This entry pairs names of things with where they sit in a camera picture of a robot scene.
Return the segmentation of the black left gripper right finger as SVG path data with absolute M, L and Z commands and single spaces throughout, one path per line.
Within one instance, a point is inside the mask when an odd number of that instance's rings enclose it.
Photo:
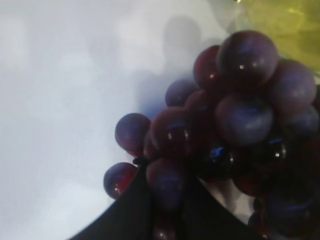
M 196 177 L 186 183 L 181 218 L 188 240 L 255 239 L 255 232 L 215 200 Z

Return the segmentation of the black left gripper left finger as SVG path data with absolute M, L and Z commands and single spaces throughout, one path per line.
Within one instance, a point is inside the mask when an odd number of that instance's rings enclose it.
M 147 160 L 137 158 L 137 172 L 120 197 L 72 240 L 150 240 L 153 201 L 146 181 Z

